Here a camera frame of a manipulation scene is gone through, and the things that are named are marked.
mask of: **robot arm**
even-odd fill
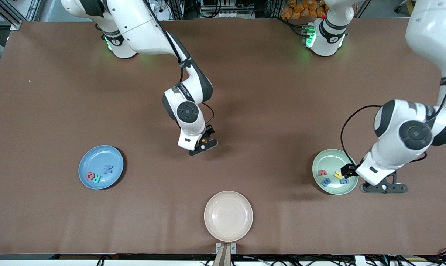
[[[330,7],[326,17],[309,23],[313,30],[305,45],[321,56],[333,55],[343,44],[346,29],[354,17],[352,5],[357,0],[325,0]]]
[[[412,50],[440,69],[443,78],[438,104],[392,100],[379,109],[374,119],[378,141],[355,167],[355,172],[372,185],[431,145],[446,144],[446,1],[439,5],[432,0],[418,0],[405,37]]]
[[[63,6],[75,16],[95,21],[112,50],[118,57],[139,54],[172,54],[179,59],[182,70],[189,78],[165,91],[162,103],[169,116],[178,123],[181,133],[178,145],[195,150],[203,136],[208,136],[202,111],[198,104],[209,100],[213,86],[196,65],[182,43],[165,31],[148,3],[142,0],[61,0]],[[211,148],[198,148],[204,151]]]

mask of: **tabletop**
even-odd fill
[[[239,253],[436,254],[446,247],[446,145],[398,171],[405,194],[327,195],[311,174],[361,106],[436,104],[439,70],[407,46],[407,22],[353,20],[327,58],[277,20],[164,22],[214,86],[220,144],[195,157],[177,146],[161,103],[179,81],[175,57],[118,59],[93,23],[24,22],[0,61],[0,253],[214,252],[204,208],[233,190],[254,211]],[[375,112],[345,130],[357,161],[376,141]],[[126,169],[95,191],[77,168],[102,144],[122,151]]]

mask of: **metal frame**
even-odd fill
[[[174,20],[183,20],[184,16],[182,15],[181,0],[169,0],[169,5],[171,6],[171,9],[174,10],[174,13],[176,13],[172,14]]]
[[[34,18],[39,11],[41,1],[42,0],[32,0],[29,5],[28,13],[24,16],[10,2],[7,0],[0,0],[0,16],[5,19],[5,21],[0,21],[0,26],[11,25],[11,30],[19,30],[21,22],[24,20],[34,21]]]

